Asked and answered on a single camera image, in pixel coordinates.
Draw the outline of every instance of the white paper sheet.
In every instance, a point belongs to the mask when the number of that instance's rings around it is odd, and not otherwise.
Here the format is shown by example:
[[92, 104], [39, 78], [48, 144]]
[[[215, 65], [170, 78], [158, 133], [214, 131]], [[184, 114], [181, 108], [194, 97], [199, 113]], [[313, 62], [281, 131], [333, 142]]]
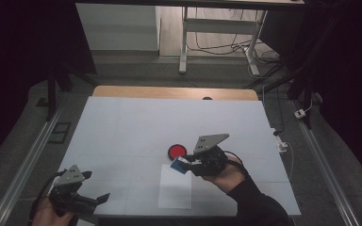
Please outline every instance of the white paper sheet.
[[159, 208], [192, 208], [192, 182], [190, 171], [182, 174], [170, 165], [161, 166]]

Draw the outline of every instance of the white table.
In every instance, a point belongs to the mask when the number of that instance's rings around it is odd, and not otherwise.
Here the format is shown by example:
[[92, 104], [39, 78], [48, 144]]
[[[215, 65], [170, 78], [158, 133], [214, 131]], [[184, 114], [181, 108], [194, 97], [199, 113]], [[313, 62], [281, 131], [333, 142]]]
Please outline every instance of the white table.
[[193, 175], [190, 208], [158, 207], [169, 147], [182, 144], [191, 153], [198, 136], [223, 133], [230, 137], [219, 147], [236, 153], [259, 189], [290, 216], [300, 215], [258, 101], [90, 97], [60, 169], [77, 164], [92, 171], [80, 195], [94, 199], [110, 192], [97, 216], [234, 216], [236, 203]]

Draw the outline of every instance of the white wall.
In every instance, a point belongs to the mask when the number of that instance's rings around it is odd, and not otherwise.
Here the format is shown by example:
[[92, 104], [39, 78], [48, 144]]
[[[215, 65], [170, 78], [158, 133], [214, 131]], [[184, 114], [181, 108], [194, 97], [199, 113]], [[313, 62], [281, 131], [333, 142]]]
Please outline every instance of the white wall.
[[76, 6], [91, 50], [158, 50], [159, 7]]

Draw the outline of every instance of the black sleeve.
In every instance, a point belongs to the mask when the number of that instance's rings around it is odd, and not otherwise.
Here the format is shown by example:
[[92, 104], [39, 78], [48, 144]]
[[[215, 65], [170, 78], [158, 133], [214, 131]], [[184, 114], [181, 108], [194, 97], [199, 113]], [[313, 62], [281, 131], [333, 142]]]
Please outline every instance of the black sleeve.
[[289, 225], [285, 209], [276, 200], [261, 193], [250, 176], [227, 195], [237, 202], [237, 219], [242, 225]]

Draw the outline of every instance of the human hand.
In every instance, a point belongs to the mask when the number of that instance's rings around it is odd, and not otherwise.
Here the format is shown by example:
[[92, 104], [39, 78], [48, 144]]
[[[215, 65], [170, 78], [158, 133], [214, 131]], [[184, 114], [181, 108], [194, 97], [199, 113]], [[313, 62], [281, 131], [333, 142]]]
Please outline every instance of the human hand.
[[[232, 156], [227, 156], [229, 160], [240, 163], [241, 162], [236, 158]], [[240, 169], [238, 169], [236, 166], [227, 164], [225, 166], [225, 169], [217, 176], [203, 176], [202, 177], [205, 181], [209, 181], [213, 183], [215, 186], [217, 186], [221, 191], [228, 193], [230, 192], [234, 187], [239, 185], [243, 180], [245, 180], [245, 177]]]
[[67, 212], [59, 217], [49, 199], [43, 199], [32, 221], [32, 226], [68, 226], [74, 213]]

